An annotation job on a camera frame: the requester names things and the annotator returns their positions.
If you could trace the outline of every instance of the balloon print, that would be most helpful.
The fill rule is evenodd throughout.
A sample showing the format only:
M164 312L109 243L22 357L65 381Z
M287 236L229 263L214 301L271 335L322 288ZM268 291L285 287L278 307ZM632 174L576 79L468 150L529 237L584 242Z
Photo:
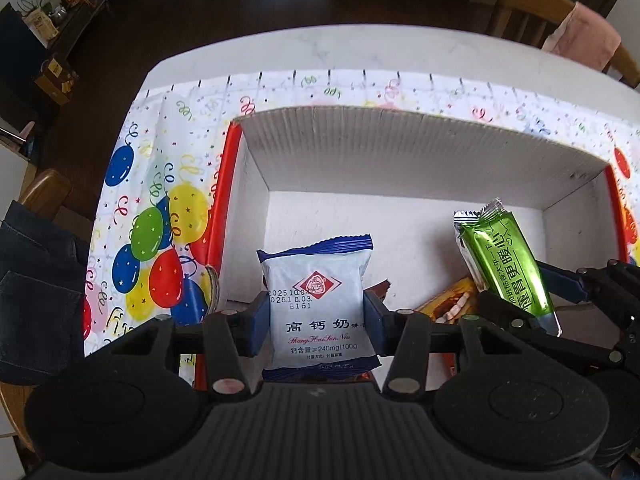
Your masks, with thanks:
M162 240L162 214L155 206L151 206L133 221L131 253L136 259L146 262L156 256L160 240Z
M132 165L133 148L128 144L120 146L113 152L113 155L111 155L107 175L104 177L104 183L110 187L117 186L127 177Z
M207 264L207 258L209 254L209 235L210 235L210 224L212 217L213 208L209 209L209 213L207 216L207 227L204 229L204 233L200 238L198 238L195 242L189 244L189 250L191 251L191 256L201 265Z
M204 233L209 219L209 203L204 194L185 182L169 192L169 199L175 240L181 244L196 241Z
M169 197L165 195L160 202L156 204L158 211L162 215L162 238L158 249L166 249L171 245L174 234L171 231L171 223L169 222Z
M118 292L126 294L138 281L140 274L140 261L131 253L131 244L122 246L113 259L111 279Z
M91 307L86 300L86 296L84 297L84 305L82 307L82 339L87 339L89 332L91 332Z
M200 273L200 288L204 293L204 301L207 303L207 306L211 304L211 296L213 294L212 285L211 285L211 277L209 273L205 270Z
M625 154L622 153L622 150L620 150L620 148L617 146L613 149L613 154L616 157L616 164L618 165L620 173L622 173L625 178L630 178L631 170L629 169L629 164L626 161Z
M156 305L149 294L149 269L142 269L136 286L125 297L127 314L135 321L146 321Z
M631 211L625 206L625 239L629 244L635 244L638 241L638 229Z
M182 298L182 266L172 247L154 261L149 274L151 299L157 306L171 308Z
M185 275L182 301L171 307L171 316L178 325L192 325L201 322L206 312L202 289Z
M106 302L104 301L104 304L102 304L98 297L100 289L95 285L95 283L92 283L92 286L92 289L87 288L85 295L85 301L91 308L91 331L98 335L102 335L102 332L107 326L107 316L109 313L107 312Z

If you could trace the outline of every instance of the jeans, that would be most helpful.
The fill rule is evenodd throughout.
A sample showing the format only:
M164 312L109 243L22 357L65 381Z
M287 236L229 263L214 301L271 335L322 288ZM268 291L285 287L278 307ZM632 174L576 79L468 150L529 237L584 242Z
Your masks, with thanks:
M88 244L12 202L0 225L0 381L39 384L84 356Z

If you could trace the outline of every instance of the snack package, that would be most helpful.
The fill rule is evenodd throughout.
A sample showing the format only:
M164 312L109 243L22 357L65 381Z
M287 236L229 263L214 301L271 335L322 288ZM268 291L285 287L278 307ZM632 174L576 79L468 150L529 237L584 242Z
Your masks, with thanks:
M466 277L416 310L429 316L433 322L454 324L465 314L476 313L477 300L476 284Z
M540 270L513 213L499 198L480 211L453 216L458 247L478 290L491 290L538 318L549 334L562 331Z
M362 308L362 275L372 250L371 237L364 235L277 254L258 251L271 299L274 349L265 379L301 372L340 378L380 365Z

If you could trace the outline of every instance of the green snack bar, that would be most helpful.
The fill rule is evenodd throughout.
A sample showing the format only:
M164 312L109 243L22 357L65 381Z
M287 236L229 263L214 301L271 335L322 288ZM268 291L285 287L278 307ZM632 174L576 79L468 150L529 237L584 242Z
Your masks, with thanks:
M458 247L478 290L491 290L538 318L549 334L561 329L540 270L513 213L499 198L480 211L454 214Z

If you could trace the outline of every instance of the red balloon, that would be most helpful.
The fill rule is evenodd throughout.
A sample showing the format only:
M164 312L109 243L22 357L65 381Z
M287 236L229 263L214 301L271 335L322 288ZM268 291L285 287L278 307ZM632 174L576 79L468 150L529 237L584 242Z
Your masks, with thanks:
M638 229L631 211L625 207L625 239L630 244L638 241Z
M207 227L204 229L204 233L200 238L198 238L195 242L191 242L189 244L189 250L191 251L191 256L201 265L207 264L207 257L209 254L209 238L210 238L210 228L211 228L211 217L213 213L213 208L209 209L209 219L207 220Z
M162 308L171 308L182 299L182 265L173 247L154 261L149 273L149 293Z
M91 332L91 306L85 296L82 311L82 338L87 339L87 337L89 337L89 332Z
M613 153L616 156L616 163L618 164L620 173L622 173L625 178L631 178L631 170L629 169L629 164L626 161L625 154L622 153L622 150L617 146L614 148Z

